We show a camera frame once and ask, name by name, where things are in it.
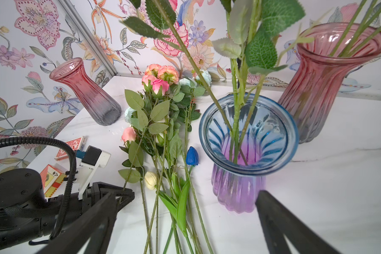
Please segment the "floral wallpaper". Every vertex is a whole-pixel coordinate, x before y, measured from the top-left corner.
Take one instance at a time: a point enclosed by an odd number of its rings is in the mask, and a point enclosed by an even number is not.
[[[71,2],[75,4],[76,10],[86,25],[92,29],[93,34],[99,37],[98,41],[102,41],[101,45],[104,45],[105,53],[110,56],[109,60],[119,74],[140,77],[147,65],[159,63],[174,66],[182,75],[191,75],[192,67],[182,52],[161,40],[136,35],[119,22],[121,18],[138,16],[152,26],[145,11],[145,0],[141,1],[138,13],[128,0],[99,2],[71,0]],[[230,79],[229,60],[216,53],[212,47],[213,40],[223,38],[227,34],[225,12],[220,1],[169,0],[169,2],[177,14],[175,28],[199,67],[208,70],[214,81],[226,82],[225,79]],[[330,12],[324,20],[321,20],[321,23],[349,21],[358,8],[360,0],[300,0],[300,2],[306,11],[306,16],[300,23],[302,29],[306,29],[327,10]],[[376,8],[378,6],[381,6],[381,0],[377,1]],[[366,9],[361,11],[358,21],[361,20]],[[287,48],[290,41],[296,37],[300,23],[294,24],[280,34],[277,44],[278,52]],[[372,25],[379,26],[380,24],[381,16]],[[176,42],[170,29],[162,33],[170,35],[169,41]],[[288,85],[300,64],[297,51],[292,49],[282,62],[290,64],[290,68],[273,73],[273,77],[267,77],[265,85],[281,88]],[[254,84],[258,80],[259,76],[249,75],[249,83]],[[340,91],[381,97],[381,58],[376,58],[348,74]]]
[[[0,1],[0,138],[55,137],[79,113],[73,91],[49,78],[74,57],[87,60],[86,72],[99,86],[111,78],[56,0]],[[27,167],[44,148],[0,149],[0,173]]]

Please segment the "white table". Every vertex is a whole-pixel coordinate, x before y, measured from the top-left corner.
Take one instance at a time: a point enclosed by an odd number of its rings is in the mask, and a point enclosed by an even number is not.
[[[122,111],[127,108],[124,89],[140,90],[141,80],[113,77],[105,90],[117,100]],[[217,98],[231,91],[230,87],[213,86]],[[278,91],[262,91],[262,95],[277,101]],[[201,112],[212,103],[202,97],[197,106]],[[66,141],[88,136],[87,145],[108,151],[112,157],[104,169],[98,169],[92,182],[123,186],[119,176],[121,163],[127,154],[119,149],[121,135],[128,124],[121,117],[110,126],[100,126],[82,110],[56,137]],[[218,254],[268,253],[256,211],[236,214],[220,205],[212,192],[210,175],[212,161],[199,142],[199,120],[193,122],[189,145],[198,150],[200,164],[193,171],[199,205],[204,223]],[[56,162],[57,148],[47,147],[32,161],[29,168],[41,171],[47,164],[68,170],[67,160]],[[145,163],[153,169],[150,159]],[[128,184],[135,200],[117,215],[108,253],[142,253],[146,229],[139,184]],[[267,189],[299,219],[344,254],[381,253],[381,101],[336,98],[326,124],[312,142],[302,144],[293,161],[267,177]],[[145,190],[149,216],[155,192]],[[159,251],[162,253],[171,226],[167,209],[160,202]],[[208,253],[203,232],[198,230],[204,253]],[[155,230],[153,230],[155,248]],[[41,246],[20,244],[0,251],[34,253]],[[176,253],[171,241],[168,253]]]

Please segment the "blue vase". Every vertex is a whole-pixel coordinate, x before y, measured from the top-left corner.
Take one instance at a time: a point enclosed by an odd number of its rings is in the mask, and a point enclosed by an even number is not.
[[[254,94],[240,111],[239,131],[244,127]],[[230,124],[234,122],[234,97],[218,100]],[[213,193],[229,211],[252,212],[258,192],[265,188],[265,175],[284,167],[294,156],[299,136],[291,115],[275,101],[260,96],[250,119],[238,164],[229,161],[230,136],[215,104],[203,114],[199,137],[206,154],[213,160]]]

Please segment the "glass vase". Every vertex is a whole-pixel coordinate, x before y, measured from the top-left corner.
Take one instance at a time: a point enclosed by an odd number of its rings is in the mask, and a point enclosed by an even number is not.
[[[347,23],[315,26],[307,35],[315,40],[297,45],[301,64],[278,103],[293,116],[300,143],[309,142],[319,135],[347,73],[381,54],[379,33],[351,57],[329,57],[328,54],[334,49],[346,27]],[[357,28],[358,24],[352,25],[335,56],[344,49]],[[354,47],[374,31],[373,27],[366,28]]]
[[[82,58],[59,65],[50,79],[69,86],[96,123],[111,125],[120,117],[120,105],[86,75]]]
[[[239,131],[244,127],[254,94],[240,111]],[[234,122],[234,97],[218,100],[230,124]],[[298,131],[290,114],[275,101],[260,96],[250,119],[239,155],[239,165],[229,161],[230,135],[220,111],[212,104],[203,114],[199,137],[213,160],[213,193],[220,204],[237,213],[252,212],[258,192],[265,188],[265,175],[280,170],[294,156]]]

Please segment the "pink vase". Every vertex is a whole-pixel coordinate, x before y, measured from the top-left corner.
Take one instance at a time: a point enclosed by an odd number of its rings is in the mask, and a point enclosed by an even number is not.
[[[307,35],[314,37],[315,40],[297,45],[301,64],[278,103],[294,118],[300,143],[309,142],[319,135],[347,73],[381,54],[381,33],[379,33],[352,57],[328,57],[346,27],[347,23],[326,23],[315,26]],[[352,25],[335,56],[343,50],[357,28],[358,24]],[[353,48],[374,31],[375,28],[366,28]]]
[[[50,79],[69,86],[96,123],[111,125],[120,117],[120,105],[86,75],[82,58],[61,64]]]

